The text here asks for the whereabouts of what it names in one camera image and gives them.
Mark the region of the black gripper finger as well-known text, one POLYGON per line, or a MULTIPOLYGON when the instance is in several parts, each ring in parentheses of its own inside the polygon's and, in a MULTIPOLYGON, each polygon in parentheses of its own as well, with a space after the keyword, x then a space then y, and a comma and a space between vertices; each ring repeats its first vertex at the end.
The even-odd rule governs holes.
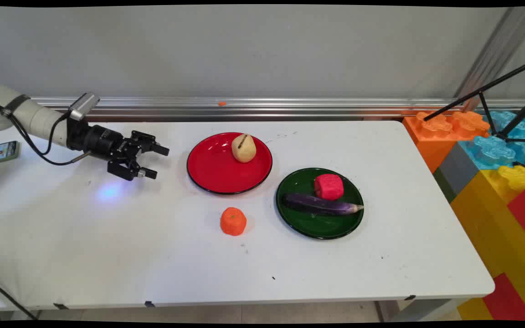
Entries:
POLYGON ((155 139, 154 135, 148 133, 142 133, 139 131, 131 131, 131 145, 136 145, 137 148, 141 149, 141 152, 156 152, 159 155, 168 156, 169 148, 162 147, 155 139))
POLYGON ((108 172, 127 181, 133 181, 136 177, 156 179, 158 176, 158 172, 141 167, 136 160, 129 159, 112 159, 108 161, 108 172))

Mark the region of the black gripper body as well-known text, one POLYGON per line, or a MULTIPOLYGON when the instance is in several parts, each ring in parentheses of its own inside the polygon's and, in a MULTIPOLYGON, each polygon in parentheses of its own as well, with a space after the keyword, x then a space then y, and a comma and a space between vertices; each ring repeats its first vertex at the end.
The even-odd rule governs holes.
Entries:
POLYGON ((67 120, 67 147, 89 153, 95 158, 119 164, 135 164, 137 156, 129 151, 133 140, 100 125, 90 126, 86 120, 67 120))

